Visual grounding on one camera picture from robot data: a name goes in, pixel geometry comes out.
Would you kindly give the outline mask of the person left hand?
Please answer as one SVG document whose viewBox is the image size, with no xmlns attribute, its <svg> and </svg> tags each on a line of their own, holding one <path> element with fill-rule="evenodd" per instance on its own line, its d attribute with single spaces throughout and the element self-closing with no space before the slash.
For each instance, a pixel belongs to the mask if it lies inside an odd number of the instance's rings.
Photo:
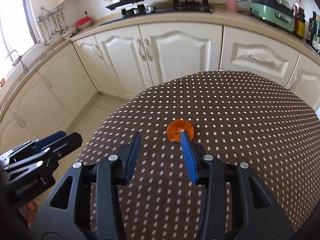
<svg viewBox="0 0 320 240">
<path fill-rule="evenodd" d="M 37 203 L 35 202 L 35 200 L 32 200 L 30 202 L 28 202 L 26 204 L 26 207 L 27 207 L 27 224 L 28 224 L 28 228 L 31 227 L 35 217 L 37 216 L 37 213 L 38 213 L 38 205 Z"/>
</svg>

